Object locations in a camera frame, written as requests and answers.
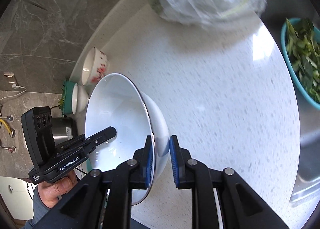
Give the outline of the left forearm grey sleeve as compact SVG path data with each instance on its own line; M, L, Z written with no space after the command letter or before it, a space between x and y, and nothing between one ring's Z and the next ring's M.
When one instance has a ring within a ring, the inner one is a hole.
M51 208L46 207L41 201L38 193L38 188L36 186L34 196L33 196L33 212L34 216L32 219L28 220L23 228L33 228L35 224L43 218L43 216L50 210Z

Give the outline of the left hand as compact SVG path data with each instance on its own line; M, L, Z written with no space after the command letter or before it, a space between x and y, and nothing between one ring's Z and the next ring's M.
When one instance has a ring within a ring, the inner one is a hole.
M37 186L39 197L46 207L52 208L59 202L59 196L68 193L77 183L75 172L70 171L67 176L55 183L45 181L39 183Z

